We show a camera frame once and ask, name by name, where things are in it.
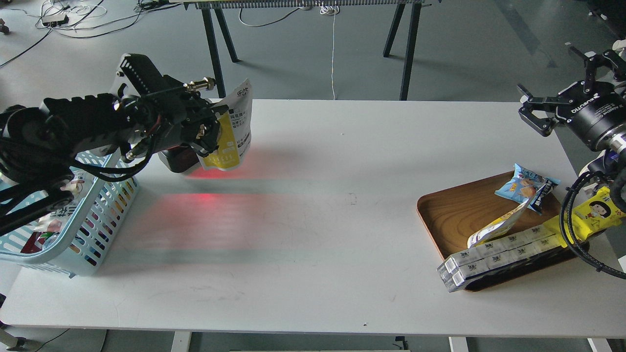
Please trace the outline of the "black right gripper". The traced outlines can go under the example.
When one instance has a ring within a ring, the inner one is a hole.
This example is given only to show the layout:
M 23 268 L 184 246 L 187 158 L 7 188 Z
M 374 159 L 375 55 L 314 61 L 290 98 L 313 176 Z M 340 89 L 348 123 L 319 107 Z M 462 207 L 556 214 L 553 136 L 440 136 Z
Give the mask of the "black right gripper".
M 626 79 L 626 63 L 619 54 L 606 50 L 602 54 L 586 54 L 573 45 L 567 46 L 585 63 L 585 80 L 575 82 L 562 91 L 562 96 L 535 97 L 521 84 L 517 89 L 523 94 L 518 114 L 532 129 L 548 137 L 554 127 L 564 123 L 592 151 L 625 149 L 625 99 L 615 92 L 609 82 L 596 82 L 598 67 L 611 69 L 617 82 Z M 562 109 L 562 116 L 557 108 Z

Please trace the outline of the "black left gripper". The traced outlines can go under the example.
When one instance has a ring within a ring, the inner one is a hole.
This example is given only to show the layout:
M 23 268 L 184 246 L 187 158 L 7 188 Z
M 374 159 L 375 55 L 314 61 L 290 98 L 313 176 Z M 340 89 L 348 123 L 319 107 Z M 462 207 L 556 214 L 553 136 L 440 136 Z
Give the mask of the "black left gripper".
M 118 108 L 135 123 L 124 158 L 134 160 L 170 149 L 188 146 L 204 158 L 219 148 L 222 114 L 228 105 L 201 98 L 215 80 L 203 77 L 183 83 L 161 74 L 144 54 L 123 54 L 119 62 L 115 95 Z

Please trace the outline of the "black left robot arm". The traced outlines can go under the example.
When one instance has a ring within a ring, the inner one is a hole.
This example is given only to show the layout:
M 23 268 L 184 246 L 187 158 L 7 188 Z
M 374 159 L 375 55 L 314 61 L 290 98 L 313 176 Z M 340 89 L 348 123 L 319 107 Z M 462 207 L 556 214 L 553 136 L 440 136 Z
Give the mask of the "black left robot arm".
M 218 149 L 228 107 L 201 98 L 212 78 L 182 83 L 136 53 L 123 54 L 116 73 L 109 93 L 2 112 L 1 174 L 13 182 L 1 192 L 2 235 L 68 205 L 71 167 L 120 182 L 158 152 L 182 147 L 206 157 Z

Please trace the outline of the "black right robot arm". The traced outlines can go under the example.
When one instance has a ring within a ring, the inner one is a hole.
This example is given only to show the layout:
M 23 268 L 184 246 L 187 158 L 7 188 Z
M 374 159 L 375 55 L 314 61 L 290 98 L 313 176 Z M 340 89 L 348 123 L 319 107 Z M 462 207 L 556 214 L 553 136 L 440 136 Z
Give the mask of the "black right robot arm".
M 583 53 L 585 78 L 555 97 L 533 96 L 523 85 L 518 110 L 521 119 L 542 136 L 559 123 L 567 126 L 586 147 L 601 154 L 568 187 L 556 218 L 556 232 L 575 256 L 598 272 L 624 279 L 621 270 L 594 258 L 586 241 L 606 228 L 619 225 L 625 215 L 625 60 L 624 49 Z

